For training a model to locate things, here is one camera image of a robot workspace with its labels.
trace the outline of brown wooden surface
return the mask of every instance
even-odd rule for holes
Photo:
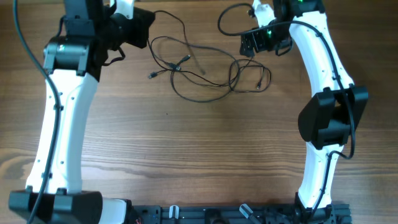
[[[232,2],[137,3],[164,9],[186,22],[188,38],[238,56],[239,37],[216,28]],[[340,160],[333,181],[335,202],[350,203],[355,223],[398,223],[398,31],[397,1],[326,1],[330,32],[341,61],[369,103],[357,130],[356,155]],[[254,25],[246,9],[227,16],[229,31]],[[60,4],[23,5],[22,30],[34,53],[56,32]],[[17,38],[10,5],[0,6],[0,223],[23,223],[7,208],[10,190],[23,189],[39,143],[45,85]],[[180,24],[159,15],[150,37],[182,39]],[[106,197],[147,205],[239,205],[293,202],[305,162],[297,116],[310,99],[310,85],[298,49],[281,58],[262,53],[256,60],[273,72],[261,94],[231,94],[209,104],[179,98],[169,75],[158,70],[149,49],[124,45],[127,58],[104,68],[90,109],[83,146],[83,187]],[[172,42],[155,46],[167,60],[188,54]],[[195,51],[206,77],[225,81],[230,59]],[[184,68],[197,70],[192,60]],[[258,71],[241,86],[254,88]],[[190,97],[220,94],[177,77]]]

